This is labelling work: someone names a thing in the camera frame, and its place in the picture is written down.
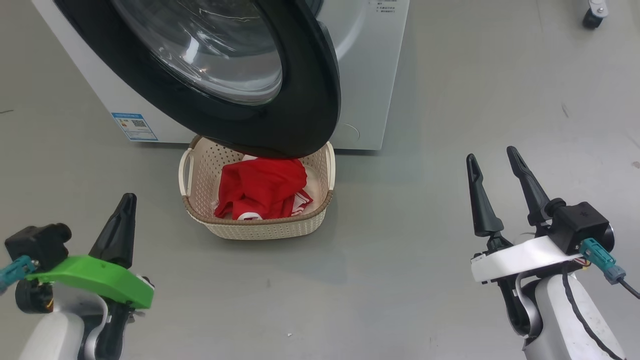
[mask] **teal connector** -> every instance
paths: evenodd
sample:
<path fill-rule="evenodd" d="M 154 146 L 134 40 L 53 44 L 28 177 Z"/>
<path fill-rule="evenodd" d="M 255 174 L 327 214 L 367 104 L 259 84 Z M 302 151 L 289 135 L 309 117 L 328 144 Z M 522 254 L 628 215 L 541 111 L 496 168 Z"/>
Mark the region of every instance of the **teal connector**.
<path fill-rule="evenodd" d="M 620 266 L 616 265 L 616 260 L 613 256 L 594 238 L 585 239 L 582 245 L 580 245 L 579 251 L 585 259 L 602 270 L 604 277 L 612 285 L 618 284 L 621 279 L 627 276 L 627 273 Z"/>
<path fill-rule="evenodd" d="M 22 255 L 13 263 L 0 270 L 0 295 L 6 292 L 6 289 L 24 279 L 25 276 L 36 271 L 36 265 L 27 255 Z"/>

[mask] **white washing machine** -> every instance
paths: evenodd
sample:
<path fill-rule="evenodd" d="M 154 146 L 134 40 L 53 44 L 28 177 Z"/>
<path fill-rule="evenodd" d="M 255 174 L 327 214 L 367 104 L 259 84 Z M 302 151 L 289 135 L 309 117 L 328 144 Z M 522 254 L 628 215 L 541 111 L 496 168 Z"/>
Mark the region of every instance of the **white washing machine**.
<path fill-rule="evenodd" d="M 409 0 L 33 3 L 131 141 L 382 146 Z"/>

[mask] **concrete floor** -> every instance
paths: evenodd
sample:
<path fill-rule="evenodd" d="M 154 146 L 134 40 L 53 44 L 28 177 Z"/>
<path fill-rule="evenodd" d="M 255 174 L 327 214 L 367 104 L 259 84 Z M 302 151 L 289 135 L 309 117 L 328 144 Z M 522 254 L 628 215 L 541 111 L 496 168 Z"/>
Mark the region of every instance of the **concrete floor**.
<path fill-rule="evenodd" d="M 157 291 L 122 359 L 523 359 L 498 287 L 470 273 L 485 241 L 468 153 L 508 238 L 530 231 L 505 153 L 515 145 L 550 197 L 587 200 L 612 222 L 614 255 L 640 286 L 640 3 L 611 1 L 597 31 L 579 26 L 580 5 L 413 1 L 384 149 L 338 156 L 316 233 L 248 243 L 194 223 L 177 186 L 183 147 L 129 143 L 31 3 L 4 1 L 2 236 L 65 222 L 71 253 L 86 254 L 120 196 L 138 195 L 133 270 Z M 579 279 L 640 355 L 637 300 L 595 269 Z M 38 321 L 10 294 L 3 359 Z"/>

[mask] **beige plastic basket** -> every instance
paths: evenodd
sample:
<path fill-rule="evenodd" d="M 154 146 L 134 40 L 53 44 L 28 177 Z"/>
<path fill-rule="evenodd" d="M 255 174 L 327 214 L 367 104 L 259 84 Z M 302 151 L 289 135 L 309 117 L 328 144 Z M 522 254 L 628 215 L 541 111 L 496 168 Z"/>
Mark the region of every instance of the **beige plastic basket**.
<path fill-rule="evenodd" d="M 233 240 L 292 238 L 313 233 L 322 224 L 335 182 L 335 155 L 330 143 L 300 159 L 307 170 L 307 187 L 313 185 L 307 191 L 313 202 L 301 215 L 289 218 L 231 220 L 213 215 L 222 167 L 241 161 L 243 156 L 201 136 L 193 139 L 182 155 L 178 180 L 182 201 L 194 220 L 219 237 Z"/>

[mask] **caster wheel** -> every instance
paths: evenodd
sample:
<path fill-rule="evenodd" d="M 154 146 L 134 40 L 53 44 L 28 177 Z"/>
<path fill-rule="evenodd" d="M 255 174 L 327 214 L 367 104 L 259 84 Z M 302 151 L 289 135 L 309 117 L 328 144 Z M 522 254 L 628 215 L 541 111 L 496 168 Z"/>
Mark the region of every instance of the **caster wheel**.
<path fill-rule="evenodd" d="M 591 9 L 587 10 L 587 13 L 584 14 L 584 18 L 582 19 L 582 26 L 591 30 L 597 29 L 601 23 L 602 18 L 593 15 Z"/>

